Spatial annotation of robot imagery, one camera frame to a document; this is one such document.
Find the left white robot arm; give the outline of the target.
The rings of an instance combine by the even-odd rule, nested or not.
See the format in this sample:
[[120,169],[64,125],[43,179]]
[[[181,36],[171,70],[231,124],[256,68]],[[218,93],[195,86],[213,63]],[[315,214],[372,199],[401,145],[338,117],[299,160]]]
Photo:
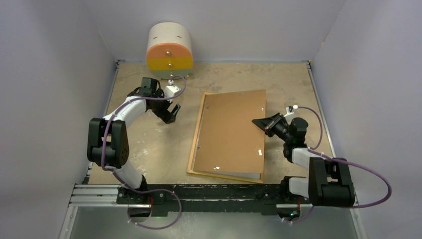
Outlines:
[[143,113],[152,111],[163,123],[171,124],[181,106],[176,104],[170,111],[173,99],[180,96],[187,87],[175,85],[174,79],[168,80],[165,87],[157,79],[143,77],[141,84],[131,91],[125,101],[115,110],[101,118],[92,118],[88,128],[87,159],[103,171],[110,172],[129,190],[129,197],[141,204],[148,199],[149,190],[145,177],[138,173],[129,162],[129,142],[127,130]]

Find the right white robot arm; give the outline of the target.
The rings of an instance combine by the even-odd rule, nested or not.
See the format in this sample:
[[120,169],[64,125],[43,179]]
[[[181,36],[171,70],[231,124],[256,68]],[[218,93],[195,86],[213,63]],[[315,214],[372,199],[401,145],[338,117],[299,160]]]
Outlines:
[[268,137],[277,136],[283,144],[283,155],[292,164],[308,171],[306,177],[286,176],[281,181],[280,198],[287,203],[303,197],[314,206],[352,207],[354,187],[345,160],[340,163],[312,153],[305,143],[308,122],[293,118],[287,122],[281,114],[253,119],[252,123]]

